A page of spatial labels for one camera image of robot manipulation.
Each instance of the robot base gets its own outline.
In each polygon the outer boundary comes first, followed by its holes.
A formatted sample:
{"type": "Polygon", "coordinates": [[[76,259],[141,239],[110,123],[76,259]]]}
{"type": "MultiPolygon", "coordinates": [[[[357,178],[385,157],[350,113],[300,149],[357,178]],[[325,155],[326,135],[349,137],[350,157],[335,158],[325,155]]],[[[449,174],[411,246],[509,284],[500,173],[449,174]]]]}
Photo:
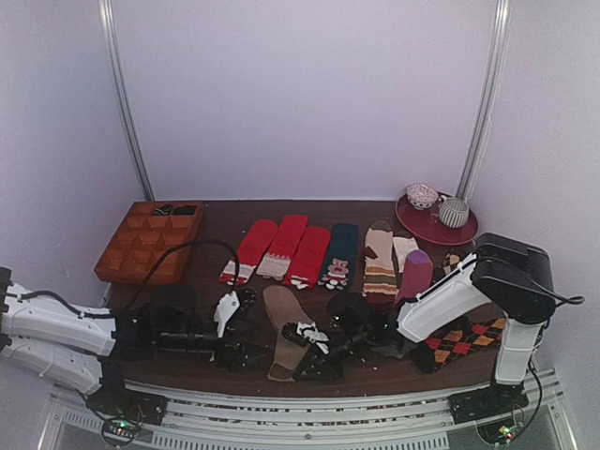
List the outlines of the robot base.
{"type": "Polygon", "coordinates": [[[167,410],[167,398],[130,389],[101,387],[85,401],[85,406],[109,417],[123,417],[132,423],[160,425],[167,410]]]}
{"type": "Polygon", "coordinates": [[[454,394],[448,398],[448,404],[454,423],[462,424],[510,413],[518,407],[525,408],[529,400],[522,384],[492,384],[484,389],[454,394]]]}

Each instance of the cup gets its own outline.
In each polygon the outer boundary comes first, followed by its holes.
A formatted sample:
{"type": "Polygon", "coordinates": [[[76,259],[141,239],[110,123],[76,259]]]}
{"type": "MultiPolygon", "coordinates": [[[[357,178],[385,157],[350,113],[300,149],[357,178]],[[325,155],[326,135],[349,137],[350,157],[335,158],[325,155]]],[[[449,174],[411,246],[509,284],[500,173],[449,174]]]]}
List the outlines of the cup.
{"type": "Polygon", "coordinates": [[[469,205],[457,197],[440,196],[440,222],[449,228],[460,228],[469,220],[469,205]]]}
{"type": "Polygon", "coordinates": [[[409,203],[418,211],[428,209],[438,201],[438,191],[433,187],[416,183],[406,188],[406,196],[409,203]]]}

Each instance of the white wall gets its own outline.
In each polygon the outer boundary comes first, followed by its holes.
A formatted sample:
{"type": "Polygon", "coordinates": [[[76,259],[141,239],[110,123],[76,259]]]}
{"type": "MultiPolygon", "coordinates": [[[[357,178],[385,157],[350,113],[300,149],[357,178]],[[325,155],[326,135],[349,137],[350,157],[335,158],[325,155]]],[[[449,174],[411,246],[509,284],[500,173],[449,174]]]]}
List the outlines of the white wall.
{"type": "Polygon", "coordinates": [[[514,2],[502,90],[472,206],[485,231],[550,254],[561,307],[539,359],[558,369],[581,448],[598,448],[600,3],[514,2]]]}
{"type": "Polygon", "coordinates": [[[494,0],[120,0],[127,88],[159,198],[454,192],[494,0]]]}
{"type": "MultiPolygon", "coordinates": [[[[0,13],[0,265],[29,289],[95,306],[93,268],[142,194],[119,122],[98,3],[0,13]]],[[[0,448],[34,448],[50,385],[0,360],[0,448]]]]}

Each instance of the metal frame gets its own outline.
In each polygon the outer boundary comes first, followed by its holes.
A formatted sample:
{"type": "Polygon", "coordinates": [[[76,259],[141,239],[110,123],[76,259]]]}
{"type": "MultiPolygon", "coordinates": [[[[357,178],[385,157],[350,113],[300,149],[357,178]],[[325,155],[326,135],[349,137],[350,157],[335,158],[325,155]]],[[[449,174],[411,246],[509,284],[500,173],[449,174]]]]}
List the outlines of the metal frame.
{"type": "MultiPolygon", "coordinates": [[[[123,75],[119,45],[114,26],[113,1],[98,0],[98,4],[102,29],[106,38],[109,56],[111,57],[112,77],[116,88],[119,111],[127,136],[127,145],[131,157],[133,158],[138,179],[142,185],[144,197],[147,201],[152,202],[155,199],[155,196],[150,184],[148,171],[143,162],[142,149],[134,126],[133,115],[125,86],[125,77],[123,75]]],[[[473,189],[479,163],[481,161],[483,146],[488,130],[489,115],[493,99],[497,92],[498,77],[502,68],[506,38],[508,36],[509,14],[510,0],[497,0],[496,16],[489,48],[489,57],[487,60],[484,88],[475,120],[469,152],[458,183],[457,197],[463,200],[468,200],[467,198],[471,195],[471,190],[473,189]]]]}
{"type": "Polygon", "coordinates": [[[479,111],[475,120],[475,128],[471,137],[469,153],[458,183],[457,197],[468,200],[473,190],[479,163],[483,155],[486,133],[488,130],[489,115],[493,100],[498,89],[498,77],[502,70],[506,38],[508,36],[508,20],[510,16],[510,0],[498,0],[496,5],[496,18],[492,33],[487,60],[486,78],[484,89],[479,103],[479,111]]]}
{"type": "Polygon", "coordinates": [[[154,192],[150,185],[148,171],[143,162],[142,149],[140,148],[140,141],[138,140],[138,134],[135,130],[128,93],[125,87],[125,77],[121,66],[119,44],[116,37],[116,29],[114,27],[113,2],[112,0],[98,0],[98,6],[100,9],[102,30],[104,32],[104,37],[106,38],[106,46],[111,58],[112,78],[114,79],[114,86],[116,88],[119,112],[121,113],[121,120],[123,121],[123,127],[125,129],[127,146],[129,147],[129,152],[133,158],[138,179],[142,185],[143,196],[147,202],[153,202],[155,199],[154,192]]]}
{"type": "MultiPolygon", "coordinates": [[[[543,405],[552,412],[552,426],[561,449],[577,450],[556,373],[553,369],[540,372],[540,379],[543,405]]],[[[455,425],[447,398],[483,386],[384,397],[273,398],[128,385],[169,399],[163,425],[144,426],[145,432],[136,443],[156,449],[187,450],[410,450],[419,448],[418,443],[425,450],[443,450],[448,448],[446,433],[476,425],[455,425]]],[[[525,388],[531,401],[526,411],[530,413],[538,399],[537,384],[531,375],[525,388]]],[[[55,388],[52,399],[54,410],[38,450],[56,449],[63,423],[98,432],[101,422],[84,408],[79,396],[55,388]]]]}

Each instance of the orange tray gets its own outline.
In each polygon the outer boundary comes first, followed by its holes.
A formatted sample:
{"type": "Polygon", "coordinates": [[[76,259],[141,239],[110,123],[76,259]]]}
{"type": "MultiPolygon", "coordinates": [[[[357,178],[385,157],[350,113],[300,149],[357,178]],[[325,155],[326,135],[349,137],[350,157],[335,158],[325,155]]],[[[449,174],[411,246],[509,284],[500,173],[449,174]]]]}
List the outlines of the orange tray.
{"type": "MultiPolygon", "coordinates": [[[[111,283],[140,284],[165,250],[192,240],[202,221],[202,202],[135,202],[96,264],[96,275],[111,283]],[[154,208],[196,206],[191,216],[153,216],[154,208]]],[[[149,284],[176,283],[181,278],[190,248],[176,251],[162,262],[149,284]]]]}

